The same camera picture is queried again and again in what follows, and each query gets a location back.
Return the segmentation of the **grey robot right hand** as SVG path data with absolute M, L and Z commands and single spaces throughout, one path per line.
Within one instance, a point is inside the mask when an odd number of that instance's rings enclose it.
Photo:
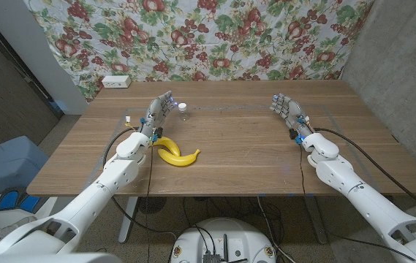
M 290 97 L 274 94 L 270 109 L 277 113 L 289 129 L 290 139 L 301 144 L 305 138 L 314 133 L 309 117 L 302 107 Z

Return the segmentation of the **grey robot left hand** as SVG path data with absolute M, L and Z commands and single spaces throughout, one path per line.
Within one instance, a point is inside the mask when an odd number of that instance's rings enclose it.
M 162 126 L 164 119 L 175 108 L 175 104 L 172 91 L 167 91 L 153 99 L 142 117 L 140 128 L 137 131 L 151 137 L 154 131 Z

